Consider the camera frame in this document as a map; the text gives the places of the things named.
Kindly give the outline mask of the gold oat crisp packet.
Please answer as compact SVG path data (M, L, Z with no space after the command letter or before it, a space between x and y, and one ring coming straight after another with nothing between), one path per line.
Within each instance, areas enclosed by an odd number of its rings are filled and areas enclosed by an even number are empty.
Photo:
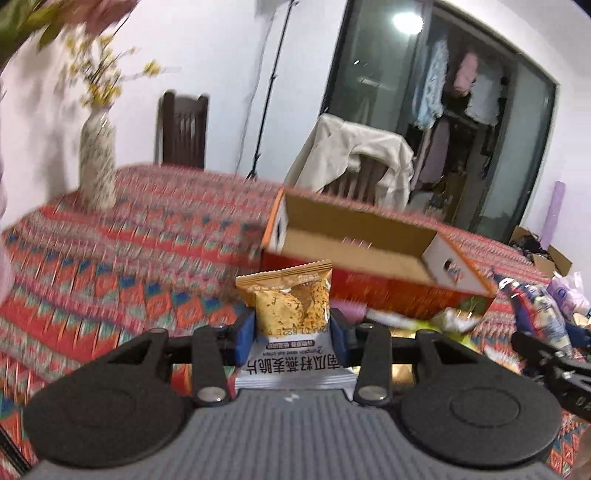
M342 390L353 397L356 373L339 363L332 347L331 285L329 260L235 279L256 320L236 390Z

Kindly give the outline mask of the orange cardboard pumpkin box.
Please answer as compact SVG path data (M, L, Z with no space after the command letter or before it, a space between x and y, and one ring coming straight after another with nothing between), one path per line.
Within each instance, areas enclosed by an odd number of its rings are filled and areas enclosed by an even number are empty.
M263 270L332 262L331 297L429 320L446 308L483 315L496 289L435 229L368 204L277 193L262 240Z

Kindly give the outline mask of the purple tissue pack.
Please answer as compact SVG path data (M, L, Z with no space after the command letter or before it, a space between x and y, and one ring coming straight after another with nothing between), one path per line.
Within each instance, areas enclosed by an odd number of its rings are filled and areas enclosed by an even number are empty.
M585 295L580 272L575 271L566 276L555 272L547 291L566 319L573 321L575 314L590 317L590 301Z

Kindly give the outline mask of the white oat crisp packet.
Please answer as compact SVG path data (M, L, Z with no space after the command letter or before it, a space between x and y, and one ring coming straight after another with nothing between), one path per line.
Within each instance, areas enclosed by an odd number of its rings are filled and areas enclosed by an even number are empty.
M436 314L431 323L443 333L465 335L471 333L482 319L474 312L446 308Z

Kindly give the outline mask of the cardboard box on floor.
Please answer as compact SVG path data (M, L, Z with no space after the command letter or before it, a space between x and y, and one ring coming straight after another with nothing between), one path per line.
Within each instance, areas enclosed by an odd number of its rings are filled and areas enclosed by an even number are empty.
M572 262L552 245L543 247L538 236L529 230L516 226L509 241L509 246L519 251L547 278L555 273L567 276Z

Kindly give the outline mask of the chair under beige jacket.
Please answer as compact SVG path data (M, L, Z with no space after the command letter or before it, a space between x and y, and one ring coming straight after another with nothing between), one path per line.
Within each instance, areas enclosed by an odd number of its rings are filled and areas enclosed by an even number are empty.
M325 186L322 193L375 205L378 183L387 171L388 167L374 158L354 158L345 173Z

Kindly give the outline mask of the purple rolled mat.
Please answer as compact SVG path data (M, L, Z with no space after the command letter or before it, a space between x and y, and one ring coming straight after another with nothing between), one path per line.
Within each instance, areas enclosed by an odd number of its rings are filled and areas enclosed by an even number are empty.
M554 184L551 202L540 235L540 245L544 250L547 250L552 242L565 192L566 184L562 181L556 181Z

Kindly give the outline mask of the patterned red tablecloth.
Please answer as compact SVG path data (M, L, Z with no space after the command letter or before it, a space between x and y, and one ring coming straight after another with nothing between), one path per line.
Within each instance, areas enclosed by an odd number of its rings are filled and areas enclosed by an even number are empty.
M137 165L117 172L113 209L68 194L4 233L15 285L1 309L1 423L26 457L22 408L49 381L150 326L235 321L233 278L256 267L277 190Z

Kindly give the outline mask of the beige jacket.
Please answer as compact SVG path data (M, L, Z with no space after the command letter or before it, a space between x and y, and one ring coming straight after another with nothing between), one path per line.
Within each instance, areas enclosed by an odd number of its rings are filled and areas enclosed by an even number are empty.
M386 168L378 179L376 204L404 210L414 175L414 151L404 137L328 113L318 117L283 183L318 192L342 174L359 173L363 158Z

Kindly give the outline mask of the dark wooden chair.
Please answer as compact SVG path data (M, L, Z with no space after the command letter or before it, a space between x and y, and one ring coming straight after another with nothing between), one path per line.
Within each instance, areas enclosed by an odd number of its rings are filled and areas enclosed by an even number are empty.
M167 90L161 98L159 125L161 128L161 162L203 170L209 96L180 95Z

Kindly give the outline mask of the floral ceramic vase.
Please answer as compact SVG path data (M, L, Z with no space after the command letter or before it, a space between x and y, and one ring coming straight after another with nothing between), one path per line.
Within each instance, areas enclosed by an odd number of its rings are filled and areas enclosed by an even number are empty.
M93 107L80 132L79 193L94 211L114 207L116 129L109 107Z

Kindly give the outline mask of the white hanging top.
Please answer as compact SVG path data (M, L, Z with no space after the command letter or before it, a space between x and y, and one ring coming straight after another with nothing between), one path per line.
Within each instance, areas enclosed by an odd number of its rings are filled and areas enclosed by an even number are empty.
M485 70L478 74L465 110L468 117L483 125L497 125L502 76L502 71L496 69Z

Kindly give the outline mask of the yellow blossom branches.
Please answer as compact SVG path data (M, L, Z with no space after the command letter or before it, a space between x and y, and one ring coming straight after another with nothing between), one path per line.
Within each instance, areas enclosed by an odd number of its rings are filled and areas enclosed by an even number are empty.
M151 60L141 70L124 74L119 62L135 55L138 49L132 47L115 52L114 37L113 33L91 36L74 30L65 38L67 61L59 73L57 85L82 88L80 104L83 107L110 108L121 96L125 82L155 78L165 72L156 60Z

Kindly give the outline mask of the studio light on stand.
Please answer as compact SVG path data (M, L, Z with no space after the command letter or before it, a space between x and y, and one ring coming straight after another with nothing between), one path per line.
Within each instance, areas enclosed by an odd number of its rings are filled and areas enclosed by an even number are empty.
M296 0L290 0L287 4L286 17L284 17L283 28L281 28L281 32L280 32L280 39L279 39L279 42L277 42L276 56L274 57L273 68L271 68L271 72L270 72L269 84L267 85L267 90L266 90L266 99L264 99L264 103L263 103L263 113L262 113L262 118L260 119L259 133L257 133L257 138L256 138L256 149L254 150L253 157L252 157L252 166L250 167L249 173L246 175L246 178L249 180L256 180L257 177L259 176L259 175L257 175L257 167L259 166L259 159L260 159L260 156L262 155L263 135L264 135L264 129L266 129L267 115L269 114L269 110L270 110L271 98L273 98L273 89L274 89L274 84L276 83L277 69L279 69L280 56L281 56L281 52L283 52L284 40L287 37L287 29L288 29L288 26L290 25L291 13L293 13L294 6L296 6L296 5L297 5Z

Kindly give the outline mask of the pink artificial roses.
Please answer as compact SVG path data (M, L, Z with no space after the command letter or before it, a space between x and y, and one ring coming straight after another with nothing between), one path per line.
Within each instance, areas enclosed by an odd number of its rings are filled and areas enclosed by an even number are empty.
M64 29L82 27L98 36L137 6L135 0L9 0L1 2L1 70L30 37L40 34L38 49Z

